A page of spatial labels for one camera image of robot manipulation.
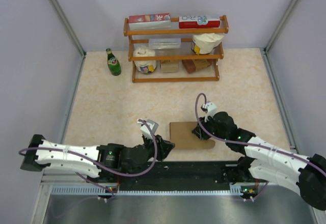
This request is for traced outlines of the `brown cardboard box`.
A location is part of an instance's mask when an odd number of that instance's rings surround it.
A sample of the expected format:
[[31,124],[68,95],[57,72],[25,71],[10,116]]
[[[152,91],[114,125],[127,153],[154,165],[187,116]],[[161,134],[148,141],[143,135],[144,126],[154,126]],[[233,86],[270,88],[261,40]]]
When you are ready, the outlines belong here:
[[214,140],[201,140],[192,130],[197,122],[171,122],[170,142],[175,144],[175,150],[209,150],[215,147]]

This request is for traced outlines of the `clear plastic container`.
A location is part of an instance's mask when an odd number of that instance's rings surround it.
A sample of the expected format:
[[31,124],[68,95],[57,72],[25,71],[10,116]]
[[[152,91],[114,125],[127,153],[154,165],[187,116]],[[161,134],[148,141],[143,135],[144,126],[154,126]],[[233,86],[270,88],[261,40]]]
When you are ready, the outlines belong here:
[[180,38],[152,38],[148,46],[151,49],[177,49],[181,46]]

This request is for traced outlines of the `tan sponge block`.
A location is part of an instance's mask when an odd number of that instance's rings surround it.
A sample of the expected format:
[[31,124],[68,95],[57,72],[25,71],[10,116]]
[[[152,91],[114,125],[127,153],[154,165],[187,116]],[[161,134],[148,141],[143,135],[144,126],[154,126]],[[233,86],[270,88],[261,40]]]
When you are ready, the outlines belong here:
[[179,71],[178,60],[162,60],[160,61],[160,70],[162,73],[174,73]]

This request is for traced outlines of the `orange wooden shelf rack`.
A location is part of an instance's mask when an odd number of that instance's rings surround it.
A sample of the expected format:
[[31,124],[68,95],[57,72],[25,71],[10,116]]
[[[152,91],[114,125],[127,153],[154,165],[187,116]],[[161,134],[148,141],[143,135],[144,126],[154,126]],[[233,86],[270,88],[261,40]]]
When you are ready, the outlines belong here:
[[[229,31],[229,24],[226,15],[220,16],[220,27],[218,28],[199,28],[199,29],[153,29],[153,30],[134,30],[131,31],[129,27],[129,20],[126,18],[124,21],[124,36],[129,39],[128,48],[128,60],[132,62],[132,77],[133,83],[145,83],[145,82],[193,82],[193,81],[218,81],[220,80],[220,73],[218,68],[219,60],[224,58],[223,45],[219,44],[209,54],[195,54],[191,50],[192,34],[203,33],[215,33],[215,34],[227,34]],[[178,48],[165,48],[157,49],[155,56],[150,57],[136,57],[133,52],[137,47],[149,46],[150,40],[153,37],[161,38],[163,35],[170,35],[173,38],[177,38],[181,41]],[[209,66],[207,69],[209,72],[202,74],[201,76],[195,75],[195,73],[189,74],[184,66],[180,66],[180,70],[173,74],[172,77],[168,77],[161,73],[161,69],[156,68],[155,72],[158,74],[141,74],[137,70],[136,64],[141,61],[178,61],[182,64],[182,61],[190,60],[207,60]]]

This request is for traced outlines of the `white bag upper shelf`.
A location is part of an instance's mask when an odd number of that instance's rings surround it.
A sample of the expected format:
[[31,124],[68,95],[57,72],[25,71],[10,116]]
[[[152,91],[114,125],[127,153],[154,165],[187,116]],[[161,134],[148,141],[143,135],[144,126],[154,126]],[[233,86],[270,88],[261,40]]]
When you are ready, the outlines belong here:
[[224,36],[224,34],[216,33],[193,35],[191,50],[197,55],[210,54],[217,46],[219,46]]

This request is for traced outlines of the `red white carton box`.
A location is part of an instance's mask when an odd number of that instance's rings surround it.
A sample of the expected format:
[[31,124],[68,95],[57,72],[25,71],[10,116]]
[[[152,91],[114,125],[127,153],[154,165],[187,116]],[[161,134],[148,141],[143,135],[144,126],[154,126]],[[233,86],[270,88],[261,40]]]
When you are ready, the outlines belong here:
[[178,23],[180,29],[215,28],[220,27],[221,20],[218,16],[183,15]]

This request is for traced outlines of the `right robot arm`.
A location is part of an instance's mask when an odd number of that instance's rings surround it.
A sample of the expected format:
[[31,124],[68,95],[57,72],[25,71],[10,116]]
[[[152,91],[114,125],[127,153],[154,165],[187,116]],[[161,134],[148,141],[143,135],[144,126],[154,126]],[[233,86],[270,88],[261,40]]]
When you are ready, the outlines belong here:
[[325,210],[325,158],[285,151],[256,134],[237,127],[226,112],[196,117],[193,133],[200,139],[224,141],[232,151],[243,155],[246,163],[237,169],[244,181],[252,178],[285,187],[315,209]]

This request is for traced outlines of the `green glass bottle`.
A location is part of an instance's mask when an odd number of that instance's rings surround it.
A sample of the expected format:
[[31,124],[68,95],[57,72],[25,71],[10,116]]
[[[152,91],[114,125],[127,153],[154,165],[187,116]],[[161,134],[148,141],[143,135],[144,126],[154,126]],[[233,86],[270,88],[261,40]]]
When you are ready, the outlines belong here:
[[113,76],[118,76],[121,74],[122,69],[120,66],[120,63],[118,59],[114,56],[112,53],[112,50],[110,48],[106,49],[107,54],[107,66]]

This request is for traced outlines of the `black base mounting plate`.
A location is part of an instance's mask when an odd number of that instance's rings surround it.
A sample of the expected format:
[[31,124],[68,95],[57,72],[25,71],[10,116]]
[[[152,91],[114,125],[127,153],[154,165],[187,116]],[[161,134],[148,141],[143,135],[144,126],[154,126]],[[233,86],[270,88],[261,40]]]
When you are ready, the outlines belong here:
[[248,173],[240,172],[237,161],[163,161],[138,177],[104,173],[88,179],[103,184],[118,183],[124,191],[228,190],[230,184],[256,182]]

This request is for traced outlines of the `brown scouring pad pack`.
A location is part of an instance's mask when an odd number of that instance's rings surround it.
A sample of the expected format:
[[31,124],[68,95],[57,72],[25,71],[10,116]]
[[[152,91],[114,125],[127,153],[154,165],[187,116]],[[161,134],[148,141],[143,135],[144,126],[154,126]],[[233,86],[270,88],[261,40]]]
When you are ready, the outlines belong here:
[[200,70],[203,70],[205,68],[208,68],[211,66],[212,61],[207,59],[202,60],[181,60],[185,70],[187,73],[191,74],[194,72],[198,72]]

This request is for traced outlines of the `red foil wrap box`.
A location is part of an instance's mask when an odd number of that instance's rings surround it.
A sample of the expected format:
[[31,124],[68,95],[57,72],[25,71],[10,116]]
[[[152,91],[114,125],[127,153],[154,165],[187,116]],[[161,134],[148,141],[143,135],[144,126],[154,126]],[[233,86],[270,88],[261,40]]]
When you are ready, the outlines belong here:
[[132,15],[128,18],[130,30],[166,29],[171,27],[169,13]]

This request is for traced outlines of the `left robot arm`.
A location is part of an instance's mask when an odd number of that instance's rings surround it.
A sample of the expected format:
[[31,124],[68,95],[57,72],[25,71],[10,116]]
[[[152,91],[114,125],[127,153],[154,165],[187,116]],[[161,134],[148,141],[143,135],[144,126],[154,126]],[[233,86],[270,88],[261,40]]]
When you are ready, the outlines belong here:
[[20,168],[32,172],[43,169],[73,171],[106,182],[113,180],[115,175],[137,177],[149,172],[156,161],[163,161],[175,147],[160,135],[142,139],[142,145],[132,148],[112,143],[80,147],[52,143],[35,134],[29,146],[19,151],[23,156]]

